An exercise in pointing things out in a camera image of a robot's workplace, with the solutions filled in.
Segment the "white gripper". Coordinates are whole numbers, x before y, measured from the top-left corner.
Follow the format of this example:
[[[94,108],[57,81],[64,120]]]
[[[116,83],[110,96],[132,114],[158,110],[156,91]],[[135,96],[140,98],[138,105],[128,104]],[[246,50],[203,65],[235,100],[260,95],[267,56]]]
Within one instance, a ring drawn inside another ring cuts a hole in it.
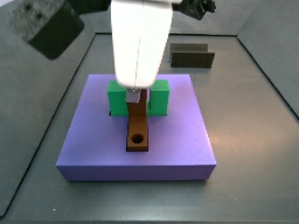
[[[150,0],[112,0],[111,27],[116,80],[126,90],[126,101],[139,103],[147,89],[151,108],[151,86],[164,56],[172,23],[172,4]]]

